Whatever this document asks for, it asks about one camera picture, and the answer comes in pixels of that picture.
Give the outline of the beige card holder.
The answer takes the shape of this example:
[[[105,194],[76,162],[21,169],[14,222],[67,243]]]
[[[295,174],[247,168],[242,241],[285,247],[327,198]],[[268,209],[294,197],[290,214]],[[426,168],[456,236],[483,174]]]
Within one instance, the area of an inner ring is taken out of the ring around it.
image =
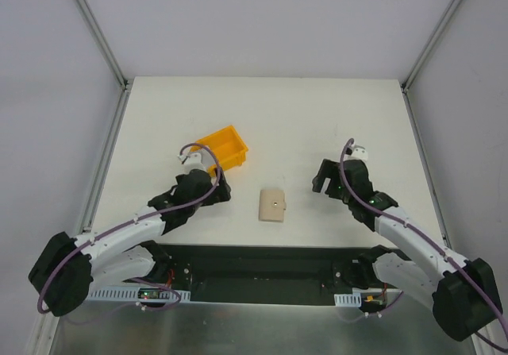
[[[261,222],[283,222],[286,208],[282,189],[264,188],[260,191],[258,218]]]

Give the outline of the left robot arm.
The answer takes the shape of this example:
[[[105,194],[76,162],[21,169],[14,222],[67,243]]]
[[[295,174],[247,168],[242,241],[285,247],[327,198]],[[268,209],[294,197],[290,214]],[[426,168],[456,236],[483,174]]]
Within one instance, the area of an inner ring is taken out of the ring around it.
[[[231,198],[223,171],[214,172],[210,176],[194,169],[177,176],[169,191],[148,201],[132,219],[102,233],[69,237],[61,232],[51,237],[28,275],[39,294],[38,312],[60,317],[108,284],[136,278],[162,281],[171,262],[155,240],[186,224],[199,207]]]

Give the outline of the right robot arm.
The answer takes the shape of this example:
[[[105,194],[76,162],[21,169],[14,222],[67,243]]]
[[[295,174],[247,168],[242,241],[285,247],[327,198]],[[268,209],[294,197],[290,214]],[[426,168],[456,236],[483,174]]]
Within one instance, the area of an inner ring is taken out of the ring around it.
[[[312,190],[342,201],[355,220],[396,246],[377,245],[362,253],[343,273],[346,283],[359,289],[380,282],[396,287],[427,307],[456,341],[477,334],[494,320],[507,327],[491,266],[427,236],[393,198],[374,189],[362,160],[324,159]]]

